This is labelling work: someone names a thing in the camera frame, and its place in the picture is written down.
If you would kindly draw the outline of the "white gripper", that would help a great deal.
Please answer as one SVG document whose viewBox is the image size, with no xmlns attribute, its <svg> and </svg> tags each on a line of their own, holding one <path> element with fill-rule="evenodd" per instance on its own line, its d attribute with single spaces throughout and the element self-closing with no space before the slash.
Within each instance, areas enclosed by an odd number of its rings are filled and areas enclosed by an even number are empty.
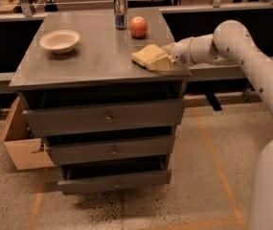
<svg viewBox="0 0 273 230">
<path fill-rule="evenodd" d="M 174 63 L 180 67 L 193 66 L 190 53 L 192 37 L 184 38 L 178 42 L 167 44 L 161 47 Z M 168 56 L 149 58 L 145 61 L 145 67 L 150 71 L 168 70 L 172 68 L 172 62 Z"/>
</svg>

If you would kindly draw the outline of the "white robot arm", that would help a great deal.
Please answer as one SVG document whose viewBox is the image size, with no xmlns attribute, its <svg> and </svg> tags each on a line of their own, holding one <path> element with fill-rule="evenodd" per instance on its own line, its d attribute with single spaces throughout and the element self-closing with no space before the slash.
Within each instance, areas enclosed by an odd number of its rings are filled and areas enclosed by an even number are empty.
<svg viewBox="0 0 273 230">
<path fill-rule="evenodd" d="M 236 63 L 273 116 L 273 60 L 240 22 L 224 21 L 212 34 L 185 38 L 163 49 L 184 69 L 199 63 Z M 273 140 L 262 149 L 254 171 L 247 230 L 273 230 Z"/>
</svg>

